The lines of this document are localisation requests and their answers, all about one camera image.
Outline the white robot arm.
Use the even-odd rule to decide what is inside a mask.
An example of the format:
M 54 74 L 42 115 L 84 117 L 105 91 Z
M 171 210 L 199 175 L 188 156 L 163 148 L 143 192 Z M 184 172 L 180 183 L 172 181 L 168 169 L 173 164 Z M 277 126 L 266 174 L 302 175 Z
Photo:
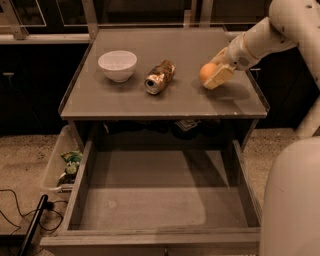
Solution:
M 303 68 L 284 60 L 266 64 L 262 90 L 276 110 L 273 125 L 292 125 L 299 140 L 269 171 L 263 199 L 259 256 L 320 256 L 320 3 L 271 0 L 269 13 L 238 35 L 200 71 L 208 89 L 227 82 L 263 57 L 297 48 Z

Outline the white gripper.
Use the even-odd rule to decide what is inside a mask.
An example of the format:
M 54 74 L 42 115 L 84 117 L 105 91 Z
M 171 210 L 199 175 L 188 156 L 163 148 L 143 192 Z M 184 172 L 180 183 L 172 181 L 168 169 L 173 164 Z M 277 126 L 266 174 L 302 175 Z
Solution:
M 256 65 L 259 59 L 249 52 L 245 44 L 244 34 L 240 34 L 210 62 L 218 66 L 203 85 L 205 88 L 213 90 L 229 81 L 233 77 L 235 69 L 248 70 Z

